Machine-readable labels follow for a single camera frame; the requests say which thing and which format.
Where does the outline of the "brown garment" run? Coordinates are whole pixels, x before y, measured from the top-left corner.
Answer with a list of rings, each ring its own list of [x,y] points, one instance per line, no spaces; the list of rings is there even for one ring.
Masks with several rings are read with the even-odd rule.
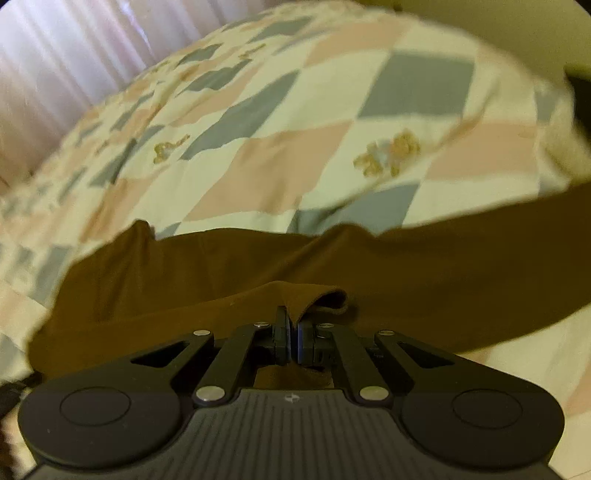
[[[590,187],[374,235],[214,229],[156,239],[138,221],[72,265],[27,349],[58,378],[280,307],[291,320],[391,329],[452,353],[518,338],[590,302]]]

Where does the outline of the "pink curtain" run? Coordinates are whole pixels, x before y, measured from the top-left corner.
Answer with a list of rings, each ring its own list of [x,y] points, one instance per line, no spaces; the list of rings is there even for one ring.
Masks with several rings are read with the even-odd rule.
[[[270,1],[4,1],[1,189],[30,174],[78,119],[146,68]]]

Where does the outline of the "checkered teddy bear quilt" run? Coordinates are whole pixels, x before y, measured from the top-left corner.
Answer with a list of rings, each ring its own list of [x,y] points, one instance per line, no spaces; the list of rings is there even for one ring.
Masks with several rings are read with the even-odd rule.
[[[379,233],[579,185],[574,99],[462,30],[345,1],[263,11],[92,108],[1,198],[1,376],[67,269],[136,220]]]

